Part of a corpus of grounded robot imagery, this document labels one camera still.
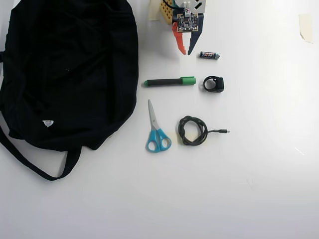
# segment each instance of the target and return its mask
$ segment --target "battery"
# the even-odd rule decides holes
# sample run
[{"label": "battery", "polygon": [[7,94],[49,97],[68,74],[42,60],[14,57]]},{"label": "battery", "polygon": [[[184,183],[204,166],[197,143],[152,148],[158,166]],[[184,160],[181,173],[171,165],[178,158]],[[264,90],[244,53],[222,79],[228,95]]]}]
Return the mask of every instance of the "battery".
[{"label": "battery", "polygon": [[207,58],[207,59],[218,60],[218,59],[220,58],[220,53],[201,51],[199,57],[200,57],[200,58]]}]

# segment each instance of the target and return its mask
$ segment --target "scissors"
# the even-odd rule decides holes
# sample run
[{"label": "scissors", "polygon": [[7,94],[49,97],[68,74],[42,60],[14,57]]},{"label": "scissors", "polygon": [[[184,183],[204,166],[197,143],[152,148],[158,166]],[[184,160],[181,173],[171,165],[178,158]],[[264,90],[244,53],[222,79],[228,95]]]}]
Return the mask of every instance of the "scissors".
[{"label": "scissors", "polygon": [[[171,139],[159,127],[159,124],[156,120],[155,112],[150,100],[149,100],[149,112],[150,112],[152,131],[150,133],[150,137],[146,145],[146,148],[151,153],[166,151],[171,147]],[[155,145],[154,150],[150,149],[150,143],[154,143]]]}]

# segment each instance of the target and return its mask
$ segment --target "circuit board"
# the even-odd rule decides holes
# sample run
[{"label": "circuit board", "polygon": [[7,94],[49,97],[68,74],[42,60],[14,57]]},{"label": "circuit board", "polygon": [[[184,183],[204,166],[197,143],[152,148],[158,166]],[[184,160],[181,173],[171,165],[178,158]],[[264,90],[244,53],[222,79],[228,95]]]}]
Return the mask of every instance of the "circuit board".
[{"label": "circuit board", "polygon": [[198,14],[191,14],[186,17],[185,14],[177,14],[177,31],[178,32],[195,32],[198,31]]}]

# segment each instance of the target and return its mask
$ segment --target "yellow breadboard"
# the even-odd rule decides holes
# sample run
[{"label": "yellow breadboard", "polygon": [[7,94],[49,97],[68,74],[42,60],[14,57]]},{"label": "yellow breadboard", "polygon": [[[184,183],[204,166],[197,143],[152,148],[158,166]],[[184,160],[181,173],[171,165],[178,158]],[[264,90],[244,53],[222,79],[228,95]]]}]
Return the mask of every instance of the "yellow breadboard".
[{"label": "yellow breadboard", "polygon": [[[173,0],[166,0],[166,2],[169,5],[173,5]],[[173,9],[169,8],[168,6],[166,6],[166,4],[161,1],[160,2],[160,12],[164,17],[164,20],[168,23],[168,24],[172,24],[172,19],[173,19]]]}]

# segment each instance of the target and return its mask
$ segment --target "green marker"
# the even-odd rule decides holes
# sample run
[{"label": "green marker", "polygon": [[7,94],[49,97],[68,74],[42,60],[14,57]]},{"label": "green marker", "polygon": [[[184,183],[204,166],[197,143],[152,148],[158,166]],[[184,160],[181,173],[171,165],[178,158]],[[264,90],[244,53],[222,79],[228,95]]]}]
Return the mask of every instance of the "green marker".
[{"label": "green marker", "polygon": [[144,82],[146,87],[150,86],[174,86],[174,85],[195,85],[196,78],[193,76],[181,77],[178,79],[161,79],[161,80],[147,80]]}]

